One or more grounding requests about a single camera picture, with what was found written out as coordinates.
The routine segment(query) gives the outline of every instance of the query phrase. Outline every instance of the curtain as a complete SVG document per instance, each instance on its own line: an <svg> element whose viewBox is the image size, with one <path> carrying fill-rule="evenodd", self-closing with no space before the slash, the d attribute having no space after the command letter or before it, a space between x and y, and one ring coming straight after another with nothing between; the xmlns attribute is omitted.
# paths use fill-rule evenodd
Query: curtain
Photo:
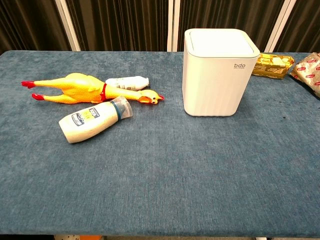
<svg viewBox="0 0 320 240"><path fill-rule="evenodd" d="M192 28L230 28L245 31L263 52L284 0L181 0L178 51L185 31Z"/></svg>
<svg viewBox="0 0 320 240"><path fill-rule="evenodd" d="M54 0L0 0L0 54L71 50Z"/></svg>
<svg viewBox="0 0 320 240"><path fill-rule="evenodd" d="M297 0L274 52L320 53L320 1Z"/></svg>
<svg viewBox="0 0 320 240"><path fill-rule="evenodd" d="M82 50L167 50L168 0L66 2Z"/></svg>

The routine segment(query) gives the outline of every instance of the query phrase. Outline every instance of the blue table cover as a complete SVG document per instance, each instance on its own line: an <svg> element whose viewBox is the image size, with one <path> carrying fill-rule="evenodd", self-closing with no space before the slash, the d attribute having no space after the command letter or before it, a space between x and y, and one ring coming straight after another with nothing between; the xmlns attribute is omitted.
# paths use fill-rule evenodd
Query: blue table cover
<svg viewBox="0 0 320 240"><path fill-rule="evenodd" d="M193 117L182 69L181 52L1 55L0 234L320 237L319 99L252 76L235 115ZM73 72L148 77L165 101L69 144L58 121L93 104L20 82Z"/></svg>

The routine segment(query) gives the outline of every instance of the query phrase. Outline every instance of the yellow rubber chicken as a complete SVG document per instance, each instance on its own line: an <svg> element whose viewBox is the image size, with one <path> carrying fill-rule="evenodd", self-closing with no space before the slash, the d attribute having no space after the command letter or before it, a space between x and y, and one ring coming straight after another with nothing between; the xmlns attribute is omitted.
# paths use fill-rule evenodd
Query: yellow rubber chicken
<svg viewBox="0 0 320 240"><path fill-rule="evenodd" d="M137 100L145 104L157 104L158 100L165 98L153 90L131 91L116 88L100 81L94 76L82 73L71 73L63 78L41 81L22 81L22 86L31 89L33 87L52 87L61 89L63 94L59 96L46 96L33 93L36 100L46 100L64 104L77 103L102 103L106 99L114 99L124 96L127 99Z"/></svg>

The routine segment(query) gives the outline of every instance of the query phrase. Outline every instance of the bottle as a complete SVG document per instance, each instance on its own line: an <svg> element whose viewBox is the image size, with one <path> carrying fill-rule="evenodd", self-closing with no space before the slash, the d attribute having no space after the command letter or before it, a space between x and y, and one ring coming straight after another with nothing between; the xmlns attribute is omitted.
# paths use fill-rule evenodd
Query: bottle
<svg viewBox="0 0 320 240"><path fill-rule="evenodd" d="M142 76L109 78L105 81L105 83L119 89L137 91L144 89L146 86L149 86L149 78L145 78Z"/></svg>
<svg viewBox="0 0 320 240"><path fill-rule="evenodd" d="M102 132L117 121L132 117L133 112L123 96L76 111L62 118L59 125L70 144L81 142Z"/></svg>

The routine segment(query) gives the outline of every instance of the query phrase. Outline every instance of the butter package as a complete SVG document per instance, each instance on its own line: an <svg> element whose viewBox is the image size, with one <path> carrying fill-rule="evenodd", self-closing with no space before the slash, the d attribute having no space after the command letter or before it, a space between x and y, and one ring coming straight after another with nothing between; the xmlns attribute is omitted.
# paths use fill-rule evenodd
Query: butter package
<svg viewBox="0 0 320 240"><path fill-rule="evenodd" d="M273 79L283 79L295 63L291 56L261 53L254 66L252 75Z"/></svg>
<svg viewBox="0 0 320 240"><path fill-rule="evenodd" d="M290 73L295 79L307 84L320 97L320 53L313 52L300 61Z"/></svg>

